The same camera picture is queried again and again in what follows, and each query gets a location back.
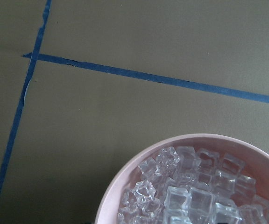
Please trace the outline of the clear ice cubes pile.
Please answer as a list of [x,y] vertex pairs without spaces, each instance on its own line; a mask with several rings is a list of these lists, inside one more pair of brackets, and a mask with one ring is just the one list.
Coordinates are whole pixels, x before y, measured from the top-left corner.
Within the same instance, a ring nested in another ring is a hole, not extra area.
[[245,162],[205,148],[166,147],[138,165],[140,180],[124,191],[119,224],[268,224],[269,201]]

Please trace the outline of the pink bowl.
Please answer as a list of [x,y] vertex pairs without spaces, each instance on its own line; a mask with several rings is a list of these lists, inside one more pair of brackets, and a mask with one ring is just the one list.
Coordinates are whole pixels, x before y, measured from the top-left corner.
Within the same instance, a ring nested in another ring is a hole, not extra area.
[[246,162],[244,172],[256,179],[257,193],[269,200],[269,154],[244,141],[228,136],[195,133],[162,140],[141,151],[133,157],[113,178],[98,208],[95,218],[97,224],[115,224],[124,189],[140,179],[137,166],[146,158],[153,156],[164,147],[193,146],[195,149],[206,148],[220,154],[229,153]]

